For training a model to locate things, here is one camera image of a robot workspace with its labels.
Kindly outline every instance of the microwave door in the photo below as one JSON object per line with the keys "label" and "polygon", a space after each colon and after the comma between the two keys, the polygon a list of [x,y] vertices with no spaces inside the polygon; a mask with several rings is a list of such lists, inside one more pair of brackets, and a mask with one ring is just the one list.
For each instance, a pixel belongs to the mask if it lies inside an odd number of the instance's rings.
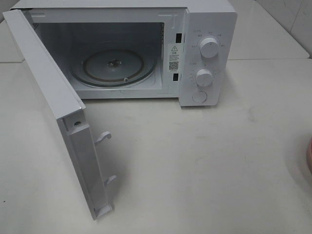
{"label": "microwave door", "polygon": [[85,119],[85,106],[40,41],[20,10],[3,13],[17,47],[29,67],[59,127],[93,219],[112,210],[107,184],[115,178],[101,175],[95,146],[110,133],[94,141]]}

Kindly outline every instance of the white countertop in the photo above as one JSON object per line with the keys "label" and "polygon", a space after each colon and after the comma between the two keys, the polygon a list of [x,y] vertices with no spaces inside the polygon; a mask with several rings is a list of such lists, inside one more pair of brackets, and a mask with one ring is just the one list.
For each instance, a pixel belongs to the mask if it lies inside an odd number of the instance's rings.
{"label": "white countertop", "polygon": [[[309,54],[254,0],[230,0],[238,13],[229,59],[296,59]],[[5,22],[0,62],[21,62]]]}
{"label": "white countertop", "polygon": [[0,64],[1,233],[311,232],[311,59],[229,61],[216,107],[86,101],[94,135],[113,135],[104,174],[119,176],[97,221],[23,65]]}

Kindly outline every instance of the warning label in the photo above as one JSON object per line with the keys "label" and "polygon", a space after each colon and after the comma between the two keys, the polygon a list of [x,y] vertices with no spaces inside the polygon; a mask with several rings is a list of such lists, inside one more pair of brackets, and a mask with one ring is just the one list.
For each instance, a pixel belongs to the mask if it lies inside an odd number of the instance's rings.
{"label": "warning label", "polygon": [[178,73],[180,67],[180,55],[183,47],[181,44],[168,44],[168,71]]}

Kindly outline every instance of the microwave oven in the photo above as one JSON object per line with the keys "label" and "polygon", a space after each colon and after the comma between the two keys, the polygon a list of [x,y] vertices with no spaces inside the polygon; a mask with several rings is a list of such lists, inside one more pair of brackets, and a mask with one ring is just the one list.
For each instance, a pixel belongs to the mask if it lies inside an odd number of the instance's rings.
{"label": "microwave oven", "polygon": [[3,13],[52,111],[93,219],[112,210],[81,99],[216,105],[237,14],[227,0],[20,0]]}

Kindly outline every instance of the timer knob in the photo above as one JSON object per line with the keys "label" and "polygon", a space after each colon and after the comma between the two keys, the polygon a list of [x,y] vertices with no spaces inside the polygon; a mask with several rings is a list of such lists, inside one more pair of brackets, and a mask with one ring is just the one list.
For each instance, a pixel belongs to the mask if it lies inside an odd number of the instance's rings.
{"label": "timer knob", "polygon": [[200,53],[205,58],[212,58],[219,52],[219,41],[212,37],[203,39],[200,44]]}
{"label": "timer knob", "polygon": [[205,87],[213,82],[214,76],[209,70],[201,69],[196,73],[195,80],[198,86]]}

